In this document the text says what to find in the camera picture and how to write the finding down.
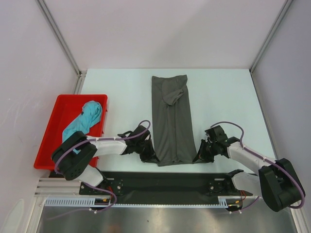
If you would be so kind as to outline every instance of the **folded fabric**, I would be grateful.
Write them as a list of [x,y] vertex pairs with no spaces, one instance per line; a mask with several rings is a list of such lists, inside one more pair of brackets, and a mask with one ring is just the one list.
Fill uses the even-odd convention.
[[84,134],[89,133],[89,129],[101,121],[102,106],[95,101],[87,102],[82,107],[81,114],[73,120],[63,131],[63,142],[66,141],[74,132],[82,131]]

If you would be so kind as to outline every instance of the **red plastic container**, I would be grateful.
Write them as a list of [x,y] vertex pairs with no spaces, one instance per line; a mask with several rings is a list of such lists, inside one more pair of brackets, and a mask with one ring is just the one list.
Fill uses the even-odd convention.
[[[45,130],[41,146],[35,159],[36,169],[54,170],[52,153],[62,144],[63,130],[82,112],[85,103],[94,100],[103,108],[101,121],[90,128],[88,135],[102,136],[107,111],[107,95],[60,95],[55,102],[49,123]],[[98,158],[93,158],[91,166],[96,166]]]

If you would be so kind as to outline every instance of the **blue cloth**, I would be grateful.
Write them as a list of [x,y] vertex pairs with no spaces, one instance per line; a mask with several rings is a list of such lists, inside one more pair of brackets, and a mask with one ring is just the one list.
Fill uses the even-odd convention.
[[74,132],[82,131],[89,133],[89,129],[101,121],[102,106],[95,101],[87,102],[82,107],[82,113],[73,120],[63,131],[63,142],[66,141]]

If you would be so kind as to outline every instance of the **dual-arm robot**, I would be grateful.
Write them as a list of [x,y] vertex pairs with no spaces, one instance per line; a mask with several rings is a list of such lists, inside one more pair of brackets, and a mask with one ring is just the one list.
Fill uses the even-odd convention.
[[[157,157],[149,127],[145,128],[139,124],[133,132],[128,131],[114,138],[91,137],[76,132],[53,153],[55,172],[63,174],[68,181],[80,180],[93,187],[105,188],[107,179],[97,168],[88,165],[90,160],[97,156],[136,152],[142,161],[156,163]],[[237,190],[245,190],[254,196],[262,197],[276,212],[292,207],[291,205],[299,200],[300,205],[292,208],[299,208],[304,204],[305,192],[288,160],[273,161],[266,158],[243,145],[243,134],[240,139],[228,138],[219,125],[206,130],[206,133],[207,139],[202,140],[198,158],[205,162],[213,162],[214,156],[221,154],[238,161],[254,172],[249,174],[238,169],[228,174],[230,184]]]

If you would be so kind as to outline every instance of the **metal frame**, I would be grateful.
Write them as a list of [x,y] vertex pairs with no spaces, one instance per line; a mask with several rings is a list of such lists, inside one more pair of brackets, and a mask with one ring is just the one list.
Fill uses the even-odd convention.
[[[47,20],[47,23],[49,24],[53,34],[55,35],[57,41],[59,42],[60,47],[62,48],[65,56],[68,58],[70,65],[72,66],[73,70],[75,71],[78,79],[73,91],[73,94],[79,94],[81,92],[82,86],[83,86],[83,82],[84,79],[86,77],[86,71],[81,71],[67,45],[67,43],[65,42],[51,12],[48,9],[48,6],[46,5],[44,0],[35,0],[39,6],[39,8],[42,11],[43,16],[45,17],[45,19]],[[276,17],[275,22],[273,23],[267,37],[265,38],[264,43],[262,44],[258,54],[256,55],[251,67],[250,67],[250,74],[252,76],[252,80],[253,80],[253,84],[255,87],[255,91],[259,100],[259,104],[261,107],[261,111],[268,129],[268,134],[271,140],[271,144],[273,146],[273,150],[275,155],[278,155],[278,150],[276,148],[275,145],[275,140],[274,137],[272,135],[271,132],[271,127],[269,124],[269,120],[266,117],[265,114],[265,110],[262,106],[262,101],[261,101],[261,96],[259,93],[259,89],[256,83],[256,79],[254,79],[253,77],[253,73],[254,70],[256,69],[259,61],[261,60],[261,58],[263,57],[265,51],[267,50],[271,40],[273,39],[273,37],[275,36],[279,26],[281,25],[284,17],[286,16],[287,12],[290,9],[290,6],[292,5],[294,0],[286,0],[286,2],[284,3],[282,9],[280,10],[278,16]],[[79,182],[68,182],[62,179],[54,179],[54,178],[41,178],[39,181],[39,185],[38,185],[38,189],[35,193],[35,199],[34,199],[34,204],[33,204],[33,209],[32,209],[32,213],[31,216],[29,218],[29,223],[28,223],[28,227],[25,230],[25,233],[33,233],[36,232],[38,225],[39,225],[39,221],[40,221],[40,217],[43,211],[43,207],[44,207],[44,203],[46,201],[47,198],[49,198],[50,196],[53,197],[57,197],[57,196],[66,196],[66,197],[79,197],[79,186],[80,183]],[[294,222],[295,225],[297,227],[297,231],[299,233],[307,233],[310,232],[310,226],[308,223],[308,220],[305,218],[306,213],[304,211],[304,209],[299,209],[299,210],[293,210],[291,209],[293,218],[294,218]]]

